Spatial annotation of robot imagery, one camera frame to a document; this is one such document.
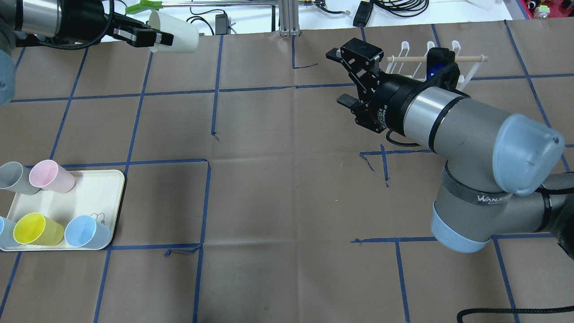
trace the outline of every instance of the red object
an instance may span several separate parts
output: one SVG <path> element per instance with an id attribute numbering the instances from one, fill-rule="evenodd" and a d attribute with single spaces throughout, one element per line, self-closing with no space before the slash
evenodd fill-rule
<path id="1" fill-rule="evenodd" d="M 529 0 L 520 0 L 520 3 L 522 5 L 522 7 L 524 7 L 524 11 L 528 14 L 528 17 L 530 19 L 532 19 L 532 18 L 534 18 L 532 16 L 534 11 L 531 11 L 530 9 L 528 9 L 528 7 L 526 5 L 526 3 L 528 3 L 528 1 Z M 548 6 L 548 8 L 550 8 L 550 15 L 548 15 L 548 18 L 567 17 L 568 14 L 570 13 L 570 11 L 572 11 L 574 9 L 574 7 L 570 8 L 570 9 L 564 9 L 560 6 L 561 3 L 562 3 L 562 0 L 546 0 L 540 5 L 541 6 Z"/>

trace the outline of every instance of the gray cup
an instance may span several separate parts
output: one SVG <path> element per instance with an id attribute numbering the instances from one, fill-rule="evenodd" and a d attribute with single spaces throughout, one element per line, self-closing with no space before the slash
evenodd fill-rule
<path id="1" fill-rule="evenodd" d="M 28 177 L 30 170 L 17 161 L 0 166 L 0 190 L 33 195 L 40 189 L 32 186 Z"/>

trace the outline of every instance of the white tray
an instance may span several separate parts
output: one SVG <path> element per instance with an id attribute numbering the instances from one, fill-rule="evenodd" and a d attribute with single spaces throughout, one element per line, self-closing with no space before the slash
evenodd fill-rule
<path id="1" fill-rule="evenodd" d="M 34 195 L 16 194 L 7 218 L 18 222 L 28 213 L 38 212 L 64 228 L 73 218 L 87 214 L 110 228 L 114 236 L 125 177 L 118 170 L 71 171 L 76 185 L 67 193 L 39 191 Z M 62 240 L 57 245 L 26 245 L 2 247 L 3 251 L 99 250 L 72 247 Z"/>

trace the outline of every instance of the light blue joint cap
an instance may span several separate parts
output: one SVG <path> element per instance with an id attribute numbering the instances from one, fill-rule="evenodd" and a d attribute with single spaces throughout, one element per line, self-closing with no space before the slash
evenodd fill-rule
<path id="1" fill-rule="evenodd" d="M 560 160 L 564 137 L 521 114 L 508 117 L 498 130 L 492 170 L 498 186 L 526 196 L 534 192 Z"/>
<path id="2" fill-rule="evenodd" d="M 15 91 L 16 68 L 12 57 L 0 51 L 0 106 L 12 101 Z"/>
<path id="3" fill-rule="evenodd" d="M 430 223 L 430 230 L 435 236 L 436 240 L 442 243 L 445 247 L 450 250 L 462 253 L 472 253 L 484 248 L 484 246 L 490 241 L 486 240 L 484 242 L 470 240 L 469 238 L 463 237 L 456 231 L 451 229 L 443 219 L 439 217 L 436 213 L 435 206 L 432 207 L 432 221 Z"/>

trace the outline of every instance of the yellow cup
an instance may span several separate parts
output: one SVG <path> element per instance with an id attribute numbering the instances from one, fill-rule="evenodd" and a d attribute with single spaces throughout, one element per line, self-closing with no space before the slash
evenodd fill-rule
<path id="1" fill-rule="evenodd" d="M 64 227 L 40 213 L 22 217 L 14 227 L 14 239 L 20 244 L 57 245 L 64 238 Z"/>

